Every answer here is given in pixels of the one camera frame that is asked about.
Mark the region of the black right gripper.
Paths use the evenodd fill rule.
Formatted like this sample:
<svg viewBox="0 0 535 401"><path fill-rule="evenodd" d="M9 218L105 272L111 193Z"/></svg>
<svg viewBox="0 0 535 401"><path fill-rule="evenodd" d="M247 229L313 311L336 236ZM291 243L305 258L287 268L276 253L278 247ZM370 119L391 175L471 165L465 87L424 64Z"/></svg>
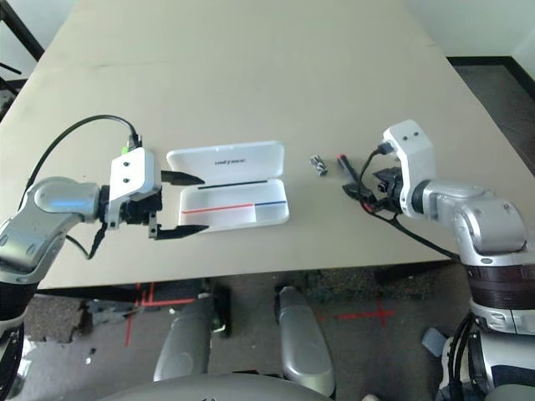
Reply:
<svg viewBox="0 0 535 401"><path fill-rule="evenodd" d="M400 192L403 188L402 169L400 167L377 170L374 177L378 180L377 189L385 196L377 199L372 190L360 183L348 183L342 186L349 197L360 197L361 207L369 214L377 215L381 211L395 213L400 207Z"/></svg>

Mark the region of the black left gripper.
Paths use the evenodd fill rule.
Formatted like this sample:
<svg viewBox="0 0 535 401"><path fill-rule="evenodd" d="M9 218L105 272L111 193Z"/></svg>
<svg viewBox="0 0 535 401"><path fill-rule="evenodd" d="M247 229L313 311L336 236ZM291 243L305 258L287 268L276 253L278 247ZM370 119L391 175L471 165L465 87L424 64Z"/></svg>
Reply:
<svg viewBox="0 0 535 401"><path fill-rule="evenodd" d="M161 181L170 185L204 185L205 181L184 172L162 170ZM149 238L155 241L181 239L205 231L209 226L185 225L174 229L161 229L157 222L157 212L162 210L162 194L157 191L142 200L129 200L120 208L120 220L127 225L147 226Z"/></svg>

